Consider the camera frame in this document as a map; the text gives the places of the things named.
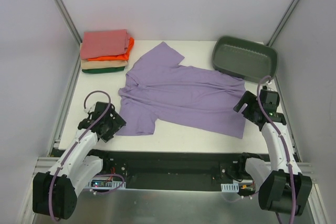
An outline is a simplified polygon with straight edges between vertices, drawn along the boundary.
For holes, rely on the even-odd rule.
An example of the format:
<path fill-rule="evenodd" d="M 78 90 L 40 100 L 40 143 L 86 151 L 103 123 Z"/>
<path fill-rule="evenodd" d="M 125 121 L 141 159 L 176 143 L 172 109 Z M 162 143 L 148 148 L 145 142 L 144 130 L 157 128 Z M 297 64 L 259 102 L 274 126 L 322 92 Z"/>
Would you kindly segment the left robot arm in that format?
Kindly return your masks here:
<path fill-rule="evenodd" d="M 33 179 L 32 209 L 36 214 L 55 220 L 69 219 L 79 194 L 96 176 L 110 173 L 111 164 L 104 158 L 89 155 L 99 141 L 111 140 L 126 125 L 111 103 L 97 102 L 79 122 L 70 144 L 58 161 Z"/>

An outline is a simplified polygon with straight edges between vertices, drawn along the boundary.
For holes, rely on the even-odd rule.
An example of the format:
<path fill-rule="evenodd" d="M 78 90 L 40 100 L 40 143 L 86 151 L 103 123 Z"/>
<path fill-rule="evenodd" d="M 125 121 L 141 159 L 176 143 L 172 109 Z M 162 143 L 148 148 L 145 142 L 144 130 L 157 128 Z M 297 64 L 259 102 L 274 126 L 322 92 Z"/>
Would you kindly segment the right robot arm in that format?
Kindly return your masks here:
<path fill-rule="evenodd" d="M 312 180 L 302 173 L 292 153 L 287 122 L 277 112 L 276 91 L 263 88 L 259 95 L 246 91 L 234 107 L 244 118 L 258 126 L 268 148 L 270 166 L 257 154 L 243 153 L 236 166 L 242 179 L 252 178 L 262 210 L 301 216 L 312 189 Z"/>

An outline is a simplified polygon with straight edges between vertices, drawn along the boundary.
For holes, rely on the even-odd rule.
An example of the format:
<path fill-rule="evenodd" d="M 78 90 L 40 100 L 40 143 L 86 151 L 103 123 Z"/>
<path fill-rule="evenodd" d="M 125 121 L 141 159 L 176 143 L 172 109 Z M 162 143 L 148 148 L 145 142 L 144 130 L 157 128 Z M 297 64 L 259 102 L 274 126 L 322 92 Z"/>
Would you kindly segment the purple t-shirt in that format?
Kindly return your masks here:
<path fill-rule="evenodd" d="M 120 136 L 152 135 L 156 120 L 242 138 L 245 119 L 233 110 L 245 82 L 215 70 L 183 66 L 179 52 L 162 42 L 126 73 L 119 90 Z"/>

